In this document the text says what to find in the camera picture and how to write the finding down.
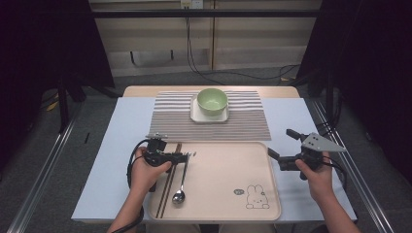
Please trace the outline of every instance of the spoon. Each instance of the spoon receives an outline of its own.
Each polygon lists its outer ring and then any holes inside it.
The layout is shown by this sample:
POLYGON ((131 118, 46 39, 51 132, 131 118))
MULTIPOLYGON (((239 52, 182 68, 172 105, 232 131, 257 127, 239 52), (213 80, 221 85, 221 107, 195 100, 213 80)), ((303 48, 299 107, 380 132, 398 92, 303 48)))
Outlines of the spoon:
POLYGON ((188 153, 188 160, 186 161, 185 168, 183 170, 181 188, 179 190, 177 190, 176 193, 173 195, 173 198, 172 198, 173 204, 182 204, 185 201, 186 195, 183 192, 183 184, 185 182, 186 170, 188 169, 190 156, 191 156, 191 153, 188 153))

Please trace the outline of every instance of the electrical outlet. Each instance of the electrical outlet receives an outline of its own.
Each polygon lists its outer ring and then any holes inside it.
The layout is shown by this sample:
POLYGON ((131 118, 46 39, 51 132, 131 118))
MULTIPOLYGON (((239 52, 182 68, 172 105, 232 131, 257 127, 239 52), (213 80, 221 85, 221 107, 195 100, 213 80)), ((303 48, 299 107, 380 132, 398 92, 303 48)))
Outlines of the electrical outlet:
POLYGON ((191 9, 191 0, 181 0, 182 9, 191 9))
POLYGON ((191 9, 203 9, 203 0, 191 0, 191 9))

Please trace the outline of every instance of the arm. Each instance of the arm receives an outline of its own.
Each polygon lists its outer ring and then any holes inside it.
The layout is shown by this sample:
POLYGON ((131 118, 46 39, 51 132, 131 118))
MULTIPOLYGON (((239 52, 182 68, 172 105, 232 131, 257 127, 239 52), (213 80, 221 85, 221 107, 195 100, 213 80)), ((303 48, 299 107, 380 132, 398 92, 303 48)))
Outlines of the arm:
MULTIPOLYGON (((133 164, 130 191, 107 232, 116 231, 139 217, 140 209, 149 189, 155 184, 157 177, 172 165, 171 162, 166 162, 158 167, 150 166, 145 159, 140 157, 145 150, 146 148, 139 148, 136 151, 135 157, 138 159, 133 164)), ((136 232, 136 227, 127 232, 136 232)))
MULTIPOLYGON (((329 154, 324 152, 324 156, 324 162, 329 163, 329 154)), ((360 232, 334 195, 332 168, 324 165, 314 172, 300 159, 296 160, 296 166, 308 179, 310 194, 322 211, 328 231, 330 233, 360 232)))

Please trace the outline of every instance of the hand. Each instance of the hand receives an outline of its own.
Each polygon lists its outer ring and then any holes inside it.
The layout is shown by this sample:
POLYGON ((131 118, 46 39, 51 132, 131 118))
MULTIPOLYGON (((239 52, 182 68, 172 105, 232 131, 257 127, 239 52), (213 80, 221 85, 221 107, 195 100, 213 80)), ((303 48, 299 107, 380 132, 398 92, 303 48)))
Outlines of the hand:
MULTIPOLYGON (((329 153, 323 152, 323 156, 324 162, 330 163, 328 159, 329 153)), ((308 179, 310 194, 318 204, 320 201, 327 199, 328 197, 334 197, 331 167, 323 165, 320 169, 312 171, 312 169, 310 169, 301 159, 297 159, 295 163, 308 179)))
POLYGON ((130 189, 140 189, 148 192, 155 184, 158 176, 166 172, 172 165, 172 163, 168 161, 158 167, 152 167, 141 157, 146 150, 145 147, 141 147, 136 151, 135 157, 140 158, 133 164, 130 189))

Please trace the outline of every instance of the bunny illustration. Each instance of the bunny illustration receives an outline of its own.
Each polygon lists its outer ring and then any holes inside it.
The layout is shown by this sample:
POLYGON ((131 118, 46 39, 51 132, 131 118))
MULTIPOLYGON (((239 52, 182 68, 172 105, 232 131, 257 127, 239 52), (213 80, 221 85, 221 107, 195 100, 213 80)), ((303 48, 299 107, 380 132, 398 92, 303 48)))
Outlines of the bunny illustration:
POLYGON ((267 204, 267 197, 264 194, 263 187, 261 185, 249 185, 248 186, 248 209, 269 209, 267 204))

